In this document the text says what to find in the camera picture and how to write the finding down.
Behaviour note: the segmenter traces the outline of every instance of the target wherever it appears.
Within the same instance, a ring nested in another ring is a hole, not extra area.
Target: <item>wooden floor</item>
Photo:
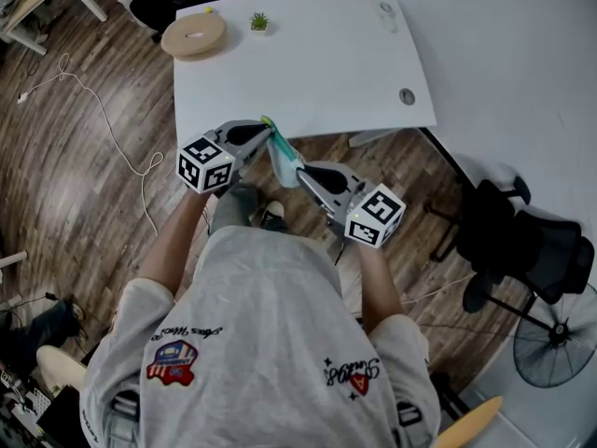
[[[104,24],[78,0],[54,0],[54,7],[66,11],[51,29],[48,55],[40,59],[11,45],[0,68],[0,232],[5,253],[29,253],[25,262],[4,269],[2,299],[17,293],[24,300],[46,291],[74,294],[90,315],[85,322],[90,335],[85,350],[109,325],[121,290],[154,240],[141,204],[141,178],[117,154],[95,100],[74,81],[54,81],[17,105],[20,92],[55,76],[59,58],[70,53],[69,70],[98,93],[133,166],[145,170],[153,153],[164,154],[164,163],[145,181],[149,212],[158,227],[185,191],[171,172],[176,147],[172,59],[116,0],[96,1],[108,14]],[[27,68],[37,60],[39,68],[27,78]],[[470,274],[467,262],[456,254],[442,264],[428,259],[447,226],[425,214],[423,204],[432,201],[456,214],[462,193],[454,171],[418,131],[404,131],[358,149],[348,148],[346,135],[293,144],[307,160],[345,162],[362,176],[383,182],[406,202],[406,216],[385,248],[405,300]],[[340,244],[326,230],[324,215],[301,190],[280,188],[267,155],[248,179],[285,203],[294,233],[320,241],[336,257]],[[210,215],[214,207],[212,201]],[[196,235],[180,294],[207,238],[204,223]],[[358,312],[360,275],[353,248],[347,248],[338,267],[344,299]],[[476,315],[465,314],[461,308],[465,285],[466,281],[456,283],[434,297],[406,305],[429,337],[431,369],[449,372],[456,387],[468,383],[503,342],[504,335],[493,332],[508,334],[515,321],[491,306]],[[526,297],[523,287],[511,281],[497,295],[519,306]],[[19,314],[26,323],[50,305],[39,301],[19,309]],[[74,343],[69,342],[67,349],[82,357]]]

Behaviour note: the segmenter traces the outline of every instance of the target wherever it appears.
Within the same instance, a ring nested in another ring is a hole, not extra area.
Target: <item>white cable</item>
[[[151,216],[147,212],[146,196],[145,196],[145,191],[144,191],[144,182],[145,182],[146,176],[151,172],[151,170],[153,168],[155,168],[156,166],[158,166],[159,164],[161,164],[162,161],[164,161],[164,155],[163,155],[163,153],[159,152],[159,151],[156,152],[156,153],[154,153],[153,156],[151,157],[151,160],[149,161],[149,167],[143,173],[140,173],[139,171],[137,171],[136,169],[134,169],[132,167],[131,162],[124,155],[124,153],[122,152],[122,149],[120,148],[120,146],[118,145],[118,143],[116,141],[116,138],[114,137],[114,132],[112,131],[112,125],[110,124],[110,121],[108,120],[108,116],[105,114],[104,105],[102,105],[102,100],[100,100],[100,97],[97,95],[97,93],[94,90],[92,90],[91,88],[86,87],[81,82],[81,80],[78,78],[77,75],[75,75],[73,73],[66,73],[66,71],[64,71],[64,70],[66,70],[66,65],[68,64],[69,59],[70,59],[70,55],[68,53],[64,53],[64,55],[61,56],[60,60],[58,61],[58,69],[60,70],[60,73],[58,75],[56,75],[54,78],[51,78],[48,81],[44,81],[43,83],[40,83],[40,84],[32,87],[30,90],[28,90],[25,93],[23,93],[22,95],[20,95],[19,96],[19,102],[25,101],[27,99],[27,96],[29,96],[32,92],[34,92],[35,90],[37,90],[38,88],[40,88],[40,87],[42,87],[44,85],[47,85],[48,83],[51,83],[55,79],[59,79],[60,81],[64,81],[64,77],[73,77],[77,81],[77,83],[79,85],[81,85],[81,88],[83,88],[83,90],[87,90],[93,96],[95,96],[95,99],[97,100],[98,104],[100,105],[100,108],[102,109],[102,114],[104,115],[105,124],[107,124],[108,131],[110,133],[110,137],[112,138],[112,141],[114,142],[114,145],[116,146],[116,149],[120,153],[120,156],[122,156],[122,158],[124,159],[124,161],[127,162],[127,164],[129,165],[129,168],[131,169],[131,171],[133,171],[136,175],[141,176],[141,199],[143,201],[143,210],[146,213],[147,219],[149,219],[149,222],[151,223],[151,227],[153,228],[153,230],[156,233],[156,235],[158,235],[158,228],[156,227],[156,225],[154,224],[153,220],[151,219]]]
[[[459,282],[463,282],[466,279],[470,279],[474,274],[470,273],[469,275],[463,277],[462,279],[457,279],[457,280],[452,280],[451,282],[449,282],[449,284],[446,284],[444,287],[440,287],[437,290],[434,290],[432,292],[429,292],[428,294],[422,295],[421,297],[417,297],[415,299],[410,299],[408,301],[400,301],[401,303],[405,304],[405,303],[415,303],[418,301],[422,301],[423,299],[427,298],[427,297],[431,297],[432,295],[436,295],[439,292],[441,292],[442,290],[446,290],[448,287],[453,286],[454,284],[458,284]]]

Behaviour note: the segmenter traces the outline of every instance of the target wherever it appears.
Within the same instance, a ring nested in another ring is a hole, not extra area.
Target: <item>small potted plant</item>
[[[263,12],[255,12],[253,17],[250,19],[251,21],[251,31],[255,35],[263,36],[266,34],[268,30],[268,23],[270,23],[270,19],[267,15]]]

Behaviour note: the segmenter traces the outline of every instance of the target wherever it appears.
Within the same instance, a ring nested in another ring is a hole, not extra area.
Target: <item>fiducial marker cube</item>
[[[203,135],[187,141],[176,155],[176,173],[199,194],[226,186],[235,158]]]
[[[406,207],[391,190],[380,184],[348,213],[344,236],[380,247],[398,227]]]

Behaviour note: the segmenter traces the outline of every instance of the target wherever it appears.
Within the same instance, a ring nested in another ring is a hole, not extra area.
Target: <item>succulent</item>
[[[267,28],[270,19],[266,16],[263,12],[255,12],[253,17],[250,19],[251,21],[251,30],[260,30],[263,31]]]

